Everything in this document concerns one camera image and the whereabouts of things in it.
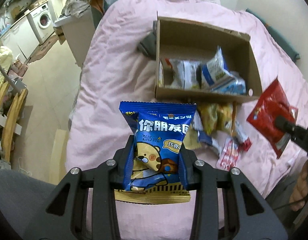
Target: pink bedsheet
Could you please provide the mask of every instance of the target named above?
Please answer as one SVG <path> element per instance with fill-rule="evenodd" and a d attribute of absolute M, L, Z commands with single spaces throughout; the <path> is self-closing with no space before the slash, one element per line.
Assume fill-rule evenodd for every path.
<path fill-rule="evenodd" d="M 131 130 L 118 110 L 120 101 L 153 100 L 155 62 L 138 52 L 136 46 L 151 31 L 157 11 L 160 15 L 248 33 L 263 89 L 278 76 L 289 102 L 299 108 L 297 124 L 308 126 L 308 84 L 253 15 L 197 0 L 118 0 L 97 27 L 86 57 L 67 145 L 67 170 L 97 167 L 125 146 Z M 266 197 L 305 153 L 290 142 L 282 157 L 276 160 L 270 144 L 246 123 L 254 105 L 255 102 L 244 104 L 238 112 L 238 119 L 253 145 L 248 153 L 242 154 L 237 167 Z M 200 149 L 196 154 L 215 167 L 214 153 Z M 194 199 L 195 192 L 192 200 L 183 204 L 117 202 L 122 239 L 189 239 Z"/>

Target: yellow snack bag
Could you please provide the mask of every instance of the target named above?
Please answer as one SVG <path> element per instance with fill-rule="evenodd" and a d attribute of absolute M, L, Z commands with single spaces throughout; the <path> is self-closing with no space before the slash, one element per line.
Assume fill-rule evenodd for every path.
<path fill-rule="evenodd" d="M 217 125 L 216 130 L 223 131 L 230 136 L 233 136 L 236 118 L 236 104 L 229 103 L 224 105 L 217 105 Z"/>
<path fill-rule="evenodd" d="M 217 127 L 218 104 L 200 104 L 197 108 L 201 114 L 204 132 L 210 135 Z"/>

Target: teal cushion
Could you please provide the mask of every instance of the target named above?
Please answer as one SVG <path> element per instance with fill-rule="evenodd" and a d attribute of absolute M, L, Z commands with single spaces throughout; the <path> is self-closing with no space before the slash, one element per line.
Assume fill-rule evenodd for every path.
<path fill-rule="evenodd" d="M 293 48 L 292 45 L 273 27 L 269 26 L 261 17 L 255 14 L 252 10 L 246 9 L 246 12 L 257 17 L 266 27 L 269 34 L 273 37 L 273 39 L 277 42 L 277 44 L 286 52 L 286 54 L 291 58 L 293 62 L 300 59 L 299 53 Z"/>

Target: white cabinet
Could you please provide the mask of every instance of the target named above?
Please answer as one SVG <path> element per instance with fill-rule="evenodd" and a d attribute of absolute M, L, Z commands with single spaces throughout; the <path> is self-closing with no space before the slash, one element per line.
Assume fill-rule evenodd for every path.
<path fill-rule="evenodd" d="M 19 20 L 0 39 L 3 45 L 12 51 L 14 58 L 19 55 L 18 59 L 22 63 L 31 56 L 39 44 L 27 17 Z"/>
<path fill-rule="evenodd" d="M 21 49 L 19 48 L 19 46 L 17 45 L 17 41 L 12 33 L 12 30 L 8 30 L 3 37 L 0 38 L 1 42 L 3 43 L 3 46 L 8 47 L 12 53 L 13 53 L 13 57 L 16 58 L 18 56 L 18 59 L 24 63 L 26 58 L 23 55 L 23 53 L 21 52 Z"/>
<path fill-rule="evenodd" d="M 23 52 L 26 58 L 29 58 L 36 47 L 39 45 L 32 27 L 27 20 L 27 17 L 23 17 L 15 26 L 11 28 L 17 45 Z"/>

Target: person's hand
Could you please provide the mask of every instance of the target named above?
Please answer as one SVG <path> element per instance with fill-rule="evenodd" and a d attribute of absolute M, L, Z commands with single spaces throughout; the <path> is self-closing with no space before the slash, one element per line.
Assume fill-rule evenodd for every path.
<path fill-rule="evenodd" d="M 307 174 L 308 174 L 308 161 L 305 162 L 302 171 L 299 174 L 297 179 L 297 183 L 294 187 L 293 193 L 289 198 L 289 203 L 293 203 L 295 201 L 301 200 L 308 194 L 308 185 L 307 185 Z M 303 208 L 305 205 L 305 201 L 301 201 L 299 203 L 295 203 L 290 206 L 291 210 L 297 211 Z"/>

